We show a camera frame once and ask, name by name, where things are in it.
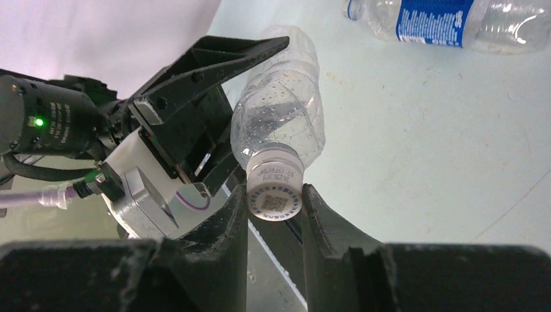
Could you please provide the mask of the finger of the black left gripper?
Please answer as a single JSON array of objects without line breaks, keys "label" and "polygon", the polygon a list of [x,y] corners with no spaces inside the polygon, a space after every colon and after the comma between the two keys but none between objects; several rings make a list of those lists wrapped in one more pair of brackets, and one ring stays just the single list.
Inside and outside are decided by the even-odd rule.
[{"label": "finger of the black left gripper", "polygon": [[260,40],[204,36],[131,97],[140,125],[162,125],[186,104],[284,50],[288,36]]}]

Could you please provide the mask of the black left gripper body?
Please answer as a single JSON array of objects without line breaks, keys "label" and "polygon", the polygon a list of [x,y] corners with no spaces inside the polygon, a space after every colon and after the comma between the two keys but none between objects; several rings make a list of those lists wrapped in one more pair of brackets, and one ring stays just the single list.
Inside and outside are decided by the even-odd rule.
[{"label": "black left gripper body", "polygon": [[229,148],[232,108],[221,85],[145,88],[114,106],[116,143],[104,162],[122,173],[139,156],[152,156],[170,179],[212,196],[237,167]]}]

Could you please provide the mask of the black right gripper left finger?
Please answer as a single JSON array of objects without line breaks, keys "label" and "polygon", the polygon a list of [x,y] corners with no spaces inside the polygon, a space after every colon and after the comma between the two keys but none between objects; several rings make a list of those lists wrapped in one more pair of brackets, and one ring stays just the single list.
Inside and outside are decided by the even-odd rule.
[{"label": "black right gripper left finger", "polygon": [[243,185],[177,240],[39,240],[1,247],[2,311],[245,311]]}]

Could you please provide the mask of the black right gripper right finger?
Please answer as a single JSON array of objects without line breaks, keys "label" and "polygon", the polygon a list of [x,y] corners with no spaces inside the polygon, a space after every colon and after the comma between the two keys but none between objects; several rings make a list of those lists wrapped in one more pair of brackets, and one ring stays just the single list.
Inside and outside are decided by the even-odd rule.
[{"label": "black right gripper right finger", "polygon": [[383,243],[303,187],[309,311],[549,311],[550,256],[526,245]]}]

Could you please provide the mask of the small white bottle cap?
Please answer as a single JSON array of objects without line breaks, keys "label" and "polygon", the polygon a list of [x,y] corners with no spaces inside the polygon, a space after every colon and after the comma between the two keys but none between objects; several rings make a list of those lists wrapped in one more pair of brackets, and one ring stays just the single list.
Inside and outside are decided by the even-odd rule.
[{"label": "small white bottle cap", "polygon": [[262,220],[280,222],[296,216],[303,207],[304,165],[285,144],[270,144],[255,153],[246,167],[246,194],[250,213]]}]

